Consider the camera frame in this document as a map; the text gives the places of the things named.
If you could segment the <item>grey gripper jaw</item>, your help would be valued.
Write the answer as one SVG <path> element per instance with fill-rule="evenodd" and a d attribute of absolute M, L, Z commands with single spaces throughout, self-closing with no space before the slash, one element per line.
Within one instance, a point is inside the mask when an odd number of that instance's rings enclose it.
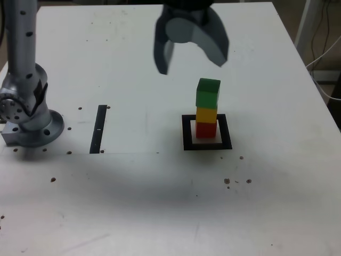
<path fill-rule="evenodd" d="M 172 18 L 170 11 L 169 6 L 163 6 L 163 11 L 155 25 L 153 56 L 158 71 L 163 75 L 168 73 L 174 49 L 174 43 L 166 33 L 166 25 Z"/>
<path fill-rule="evenodd" d="M 166 23 L 166 35 L 173 43 L 195 43 L 207 58 L 221 67 L 228 60 L 229 39 L 217 13 L 208 7 L 200 11 L 173 11 Z"/>

